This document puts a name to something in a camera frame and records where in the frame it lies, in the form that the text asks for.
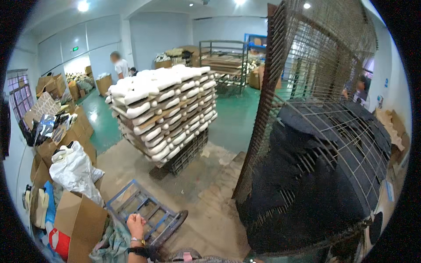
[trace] stack of shoe soles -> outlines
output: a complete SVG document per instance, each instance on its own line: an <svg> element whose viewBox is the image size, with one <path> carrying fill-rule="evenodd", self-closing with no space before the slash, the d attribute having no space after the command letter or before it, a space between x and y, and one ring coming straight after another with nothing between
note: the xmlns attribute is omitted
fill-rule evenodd
<svg viewBox="0 0 421 263"><path fill-rule="evenodd" d="M176 65L144 70L109 88L123 136L162 167L218 117L214 72Z"/></svg>
<svg viewBox="0 0 421 263"><path fill-rule="evenodd" d="M269 152L237 203L257 253L294 250L349 231L378 203L391 141L356 103L294 100L272 126Z"/></svg>

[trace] wrist strap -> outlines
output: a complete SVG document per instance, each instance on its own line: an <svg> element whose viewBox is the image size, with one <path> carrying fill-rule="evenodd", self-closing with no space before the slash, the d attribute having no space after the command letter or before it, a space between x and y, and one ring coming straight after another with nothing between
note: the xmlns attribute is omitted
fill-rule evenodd
<svg viewBox="0 0 421 263"><path fill-rule="evenodd" d="M127 249L127 253L135 253L138 256L149 258L148 250L144 247L132 247Z"/></svg>

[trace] window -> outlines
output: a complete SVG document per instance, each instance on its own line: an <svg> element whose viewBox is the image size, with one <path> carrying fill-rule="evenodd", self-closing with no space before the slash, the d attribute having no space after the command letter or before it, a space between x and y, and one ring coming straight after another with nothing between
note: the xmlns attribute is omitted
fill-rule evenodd
<svg viewBox="0 0 421 263"><path fill-rule="evenodd" d="M23 118L25 113L34 105L34 99L29 87L27 69L7 71L6 83L8 85L9 103L12 106L19 126L22 130L29 130Z"/></svg>

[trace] ceiling light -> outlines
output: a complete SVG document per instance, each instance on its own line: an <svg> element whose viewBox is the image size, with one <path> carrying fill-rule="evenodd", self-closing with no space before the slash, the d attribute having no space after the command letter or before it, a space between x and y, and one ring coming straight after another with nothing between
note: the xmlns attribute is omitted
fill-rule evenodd
<svg viewBox="0 0 421 263"><path fill-rule="evenodd" d="M86 1L82 1L79 3L77 8L80 12L86 12L89 9L89 4Z"/></svg>

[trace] dirty floor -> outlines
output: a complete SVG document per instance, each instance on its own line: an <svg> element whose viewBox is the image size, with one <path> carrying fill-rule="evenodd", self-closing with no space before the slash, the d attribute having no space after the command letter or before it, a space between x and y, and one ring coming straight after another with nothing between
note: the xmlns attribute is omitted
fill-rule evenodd
<svg viewBox="0 0 421 263"><path fill-rule="evenodd" d="M192 247L201 255L243 260L250 251L232 192L245 153L235 154L209 142L179 177L156 169L126 140L98 156L105 171L97 187L105 202L136 179L161 203L189 215L163 247L164 253Z"/></svg>

